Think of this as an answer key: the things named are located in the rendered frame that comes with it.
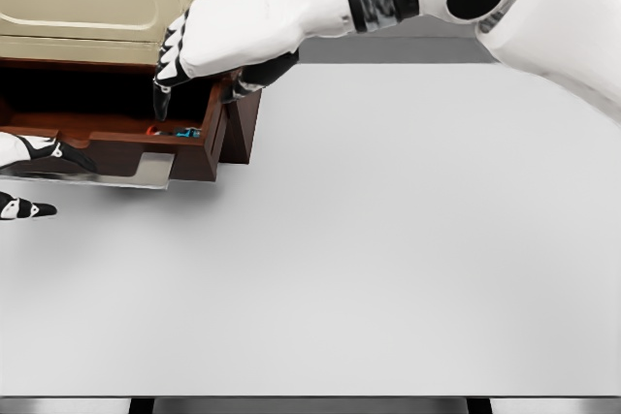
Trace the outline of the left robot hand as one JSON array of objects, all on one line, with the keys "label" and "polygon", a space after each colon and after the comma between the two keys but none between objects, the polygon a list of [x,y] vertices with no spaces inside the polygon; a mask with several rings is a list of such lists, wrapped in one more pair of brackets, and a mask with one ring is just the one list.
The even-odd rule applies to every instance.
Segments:
[{"label": "left robot hand", "polygon": [[[79,149],[57,138],[25,136],[0,132],[0,170],[26,161],[60,158],[97,172],[96,163]],[[54,216],[57,208],[45,203],[34,203],[14,197],[0,190],[0,220],[16,220]]]}]

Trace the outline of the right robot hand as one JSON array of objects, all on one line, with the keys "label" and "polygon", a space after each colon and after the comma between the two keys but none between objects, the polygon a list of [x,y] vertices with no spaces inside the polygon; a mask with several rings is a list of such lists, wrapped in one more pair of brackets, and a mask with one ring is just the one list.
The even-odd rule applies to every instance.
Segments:
[{"label": "right robot hand", "polygon": [[268,0],[194,0],[166,29],[153,78],[155,118],[167,117],[172,89],[190,80],[230,73],[222,101],[263,89],[299,62],[299,49],[276,44],[282,30]]}]

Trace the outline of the brown drawer with silver handle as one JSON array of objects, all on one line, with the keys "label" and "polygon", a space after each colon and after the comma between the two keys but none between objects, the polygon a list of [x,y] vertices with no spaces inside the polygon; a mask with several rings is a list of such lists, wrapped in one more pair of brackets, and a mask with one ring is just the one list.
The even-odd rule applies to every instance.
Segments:
[{"label": "brown drawer with silver handle", "polygon": [[[220,81],[175,87],[167,118],[152,105],[151,65],[0,58],[0,131],[57,137],[93,159],[102,175],[131,176],[146,153],[174,157],[170,177],[213,181],[227,118]],[[201,136],[149,136],[197,127]]]}]

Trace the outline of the small blue and red switch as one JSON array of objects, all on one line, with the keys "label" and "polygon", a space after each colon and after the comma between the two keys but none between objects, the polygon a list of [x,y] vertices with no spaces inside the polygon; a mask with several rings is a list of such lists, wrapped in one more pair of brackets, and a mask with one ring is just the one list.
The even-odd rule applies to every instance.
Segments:
[{"label": "small blue and red switch", "polygon": [[176,138],[194,138],[201,136],[201,129],[197,127],[174,127],[172,130],[163,130],[155,125],[146,129],[149,136],[171,136]]}]

